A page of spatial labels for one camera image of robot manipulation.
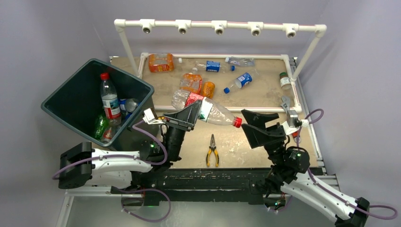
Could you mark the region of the red label bottle red cap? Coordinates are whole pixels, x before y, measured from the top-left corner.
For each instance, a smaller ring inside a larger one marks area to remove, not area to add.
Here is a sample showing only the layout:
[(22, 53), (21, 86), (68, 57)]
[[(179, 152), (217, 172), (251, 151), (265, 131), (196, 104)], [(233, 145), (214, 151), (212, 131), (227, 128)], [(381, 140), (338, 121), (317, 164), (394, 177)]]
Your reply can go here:
[(182, 110), (199, 100), (201, 101), (198, 114), (199, 120), (214, 125), (241, 127), (242, 118), (234, 116), (226, 107), (210, 98), (187, 90), (179, 89), (175, 91), (172, 96), (171, 104), (176, 110)]

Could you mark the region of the Pepsi bottle blue cap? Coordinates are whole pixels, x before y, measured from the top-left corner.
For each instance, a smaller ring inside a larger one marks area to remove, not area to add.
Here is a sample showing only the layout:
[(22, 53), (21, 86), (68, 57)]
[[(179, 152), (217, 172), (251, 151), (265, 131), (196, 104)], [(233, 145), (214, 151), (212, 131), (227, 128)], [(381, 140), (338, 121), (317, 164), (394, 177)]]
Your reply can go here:
[(256, 70), (250, 70), (248, 72), (245, 72), (242, 75), (230, 81), (229, 84), (223, 89), (223, 92), (225, 94), (237, 92), (243, 89), (245, 86), (251, 84), (258, 77), (259, 73)]

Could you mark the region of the large crushed orange label bottle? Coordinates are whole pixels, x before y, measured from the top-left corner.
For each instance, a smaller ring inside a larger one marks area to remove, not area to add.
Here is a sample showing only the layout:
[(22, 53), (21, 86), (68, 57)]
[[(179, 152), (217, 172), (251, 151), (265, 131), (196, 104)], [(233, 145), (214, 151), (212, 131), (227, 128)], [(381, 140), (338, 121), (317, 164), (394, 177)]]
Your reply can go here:
[(152, 73), (173, 71), (183, 62), (171, 53), (153, 53), (148, 56), (148, 68)]

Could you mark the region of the red label water bottle front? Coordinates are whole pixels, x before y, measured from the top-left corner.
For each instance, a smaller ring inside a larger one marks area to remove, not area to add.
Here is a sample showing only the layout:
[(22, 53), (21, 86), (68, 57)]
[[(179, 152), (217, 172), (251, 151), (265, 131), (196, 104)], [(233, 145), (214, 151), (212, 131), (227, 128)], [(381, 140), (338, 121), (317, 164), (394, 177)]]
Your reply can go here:
[(109, 121), (109, 125), (120, 125), (122, 121), (122, 113), (119, 106), (116, 88), (109, 73), (105, 72), (100, 74), (100, 78), (102, 80), (100, 94), (103, 102), (103, 109)]

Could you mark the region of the green plastic bottle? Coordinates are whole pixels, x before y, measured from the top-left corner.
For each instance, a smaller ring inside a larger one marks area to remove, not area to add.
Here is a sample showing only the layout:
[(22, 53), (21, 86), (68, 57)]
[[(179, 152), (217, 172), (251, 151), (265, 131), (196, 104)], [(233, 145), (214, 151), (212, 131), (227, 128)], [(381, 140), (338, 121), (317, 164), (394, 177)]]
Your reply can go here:
[(93, 138), (100, 141), (105, 130), (109, 127), (109, 119), (106, 117), (105, 113), (98, 115), (95, 123), (95, 129), (93, 132)]

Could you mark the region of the small red cap bottle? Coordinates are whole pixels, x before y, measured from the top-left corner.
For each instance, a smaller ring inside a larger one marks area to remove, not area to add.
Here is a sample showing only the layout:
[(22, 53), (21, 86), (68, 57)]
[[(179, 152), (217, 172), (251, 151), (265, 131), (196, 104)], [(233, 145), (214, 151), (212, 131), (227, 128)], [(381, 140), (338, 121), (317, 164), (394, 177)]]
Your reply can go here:
[(116, 135), (118, 130), (120, 129), (120, 125), (109, 126), (103, 133), (100, 141), (102, 143), (109, 143), (113, 137)]

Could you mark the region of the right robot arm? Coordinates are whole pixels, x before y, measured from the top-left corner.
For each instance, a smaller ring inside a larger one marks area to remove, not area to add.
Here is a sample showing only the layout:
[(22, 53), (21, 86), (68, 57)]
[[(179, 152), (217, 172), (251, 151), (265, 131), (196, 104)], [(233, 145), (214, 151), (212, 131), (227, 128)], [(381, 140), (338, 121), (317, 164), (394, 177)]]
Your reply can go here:
[(343, 194), (315, 177), (309, 169), (307, 150), (286, 146), (287, 135), (283, 125), (265, 125), (278, 119), (278, 114), (262, 114), (246, 109), (241, 113), (246, 121), (241, 127), (250, 147), (263, 147), (272, 162), (264, 182), (255, 184), (258, 190), (266, 195), (282, 192), (296, 197), (320, 211), (337, 227), (363, 227), (366, 224), (368, 200)]

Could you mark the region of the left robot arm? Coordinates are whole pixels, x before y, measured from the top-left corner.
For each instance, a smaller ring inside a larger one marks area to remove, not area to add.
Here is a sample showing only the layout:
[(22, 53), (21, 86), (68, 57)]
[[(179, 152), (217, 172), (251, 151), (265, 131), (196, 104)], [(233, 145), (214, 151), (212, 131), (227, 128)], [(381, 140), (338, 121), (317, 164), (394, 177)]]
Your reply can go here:
[(60, 189), (75, 189), (84, 185), (110, 185), (124, 188), (128, 193), (140, 190), (141, 180), (132, 172), (163, 172), (173, 162), (180, 161), (185, 134), (194, 129), (202, 102), (195, 101), (184, 109), (166, 113), (159, 118), (153, 108), (144, 111), (140, 123), (165, 125), (163, 140), (157, 139), (136, 123), (132, 128), (148, 136), (138, 151), (108, 151), (93, 148), (91, 142), (82, 142), (60, 156), (60, 169), (52, 179)]

